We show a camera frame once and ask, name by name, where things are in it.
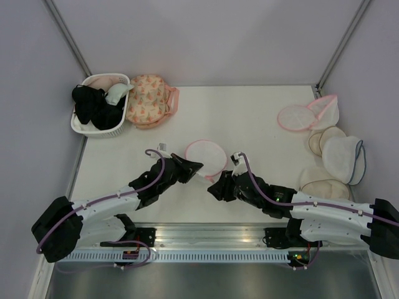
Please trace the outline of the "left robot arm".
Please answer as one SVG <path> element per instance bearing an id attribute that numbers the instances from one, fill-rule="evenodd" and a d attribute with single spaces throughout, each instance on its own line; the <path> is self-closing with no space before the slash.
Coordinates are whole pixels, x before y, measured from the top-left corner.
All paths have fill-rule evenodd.
<path id="1" fill-rule="evenodd" d="M 136 246 L 137 227 L 128 212 L 155 203 L 167 189 L 176 183 L 188 183 L 204 166 L 174 153 L 162 154 L 153 149 L 145 153 L 157 156 L 156 163 L 119 190 L 75 202 L 65 196 L 54 199 L 31 228 L 37 254 L 55 263 L 81 247 Z"/>

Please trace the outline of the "pink rimmed mesh laundry bag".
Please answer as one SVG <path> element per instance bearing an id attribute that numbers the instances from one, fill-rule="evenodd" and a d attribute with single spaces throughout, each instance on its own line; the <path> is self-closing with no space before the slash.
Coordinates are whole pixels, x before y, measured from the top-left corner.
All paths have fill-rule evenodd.
<path id="1" fill-rule="evenodd" d="M 210 140 L 196 140 L 185 149 L 185 159 L 203 164 L 196 177 L 210 184 L 226 169 L 228 157 L 224 149 Z"/>

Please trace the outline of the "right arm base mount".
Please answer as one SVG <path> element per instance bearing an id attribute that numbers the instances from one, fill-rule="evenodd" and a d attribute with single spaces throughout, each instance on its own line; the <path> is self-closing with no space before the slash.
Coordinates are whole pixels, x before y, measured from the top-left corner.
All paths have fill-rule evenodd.
<path id="1" fill-rule="evenodd" d="M 285 250 L 289 248 L 313 248 L 318 242 L 305 240 L 300 236 L 302 220 L 290 219 L 286 227 L 266 227 L 262 241 L 267 248 Z"/>

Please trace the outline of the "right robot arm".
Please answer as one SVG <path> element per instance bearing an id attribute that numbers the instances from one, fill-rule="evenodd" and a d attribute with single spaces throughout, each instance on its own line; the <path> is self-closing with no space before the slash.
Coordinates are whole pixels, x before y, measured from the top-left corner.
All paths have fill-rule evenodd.
<path id="1" fill-rule="evenodd" d="M 273 218 L 287 218 L 284 237 L 292 246 L 304 241 L 367 244 L 377 255 L 398 259 L 398 211 L 387 200 L 357 204 L 318 199 L 268 184 L 250 172 L 235 175 L 232 171 L 223 171 L 208 192 L 218 201 L 239 199 Z"/>

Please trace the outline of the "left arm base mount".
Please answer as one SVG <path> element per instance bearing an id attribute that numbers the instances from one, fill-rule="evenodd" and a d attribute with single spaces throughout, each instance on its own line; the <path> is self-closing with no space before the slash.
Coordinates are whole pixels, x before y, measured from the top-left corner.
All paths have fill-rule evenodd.
<path id="1" fill-rule="evenodd" d="M 115 241 L 107 240 L 100 243 L 101 247 L 134 247 L 139 248 L 142 242 L 154 247 L 156 229 L 153 227 L 137 227 L 126 214 L 117 214 L 113 217 L 117 224 L 121 224 L 124 233 Z"/>

